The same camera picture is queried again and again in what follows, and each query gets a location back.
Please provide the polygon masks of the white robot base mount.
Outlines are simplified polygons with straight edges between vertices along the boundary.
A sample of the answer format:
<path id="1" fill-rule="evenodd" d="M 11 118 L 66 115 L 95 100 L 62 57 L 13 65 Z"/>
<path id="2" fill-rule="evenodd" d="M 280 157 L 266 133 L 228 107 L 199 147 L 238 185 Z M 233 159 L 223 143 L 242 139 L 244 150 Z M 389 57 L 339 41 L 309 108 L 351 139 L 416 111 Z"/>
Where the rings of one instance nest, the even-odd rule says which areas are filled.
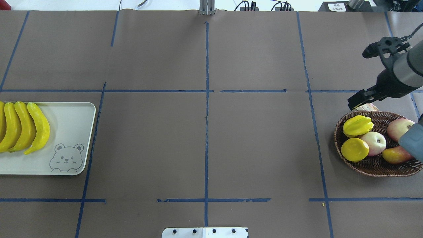
<path id="1" fill-rule="evenodd" d="M 249 238 L 246 227 L 165 228 L 162 238 Z"/>

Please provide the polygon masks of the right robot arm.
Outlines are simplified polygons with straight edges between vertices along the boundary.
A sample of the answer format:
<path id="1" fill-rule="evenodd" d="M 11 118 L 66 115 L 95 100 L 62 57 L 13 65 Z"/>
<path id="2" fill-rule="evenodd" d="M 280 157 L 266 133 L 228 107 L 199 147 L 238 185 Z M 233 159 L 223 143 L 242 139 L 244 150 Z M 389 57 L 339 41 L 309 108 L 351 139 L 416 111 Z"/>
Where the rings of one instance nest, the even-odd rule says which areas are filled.
<path id="1" fill-rule="evenodd" d="M 376 84 L 362 89 L 348 99 L 350 110 L 385 98 L 401 98 L 422 87 L 422 42 L 414 47 L 404 43 L 407 38 L 383 37 L 363 51 L 366 59 L 379 56 L 385 69 Z"/>

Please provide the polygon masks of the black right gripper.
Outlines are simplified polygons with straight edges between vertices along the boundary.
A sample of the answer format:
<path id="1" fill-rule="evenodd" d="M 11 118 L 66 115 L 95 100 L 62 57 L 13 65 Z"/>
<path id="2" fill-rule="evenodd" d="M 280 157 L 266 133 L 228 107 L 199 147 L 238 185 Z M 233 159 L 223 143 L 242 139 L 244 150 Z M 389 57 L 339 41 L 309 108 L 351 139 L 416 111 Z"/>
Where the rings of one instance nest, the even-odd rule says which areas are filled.
<path id="1" fill-rule="evenodd" d="M 411 92 L 413 87 L 402 83 L 393 72 L 385 69 L 378 75 L 375 87 L 360 90 L 348 99 L 348 107 L 354 110 L 378 99 L 401 98 Z"/>

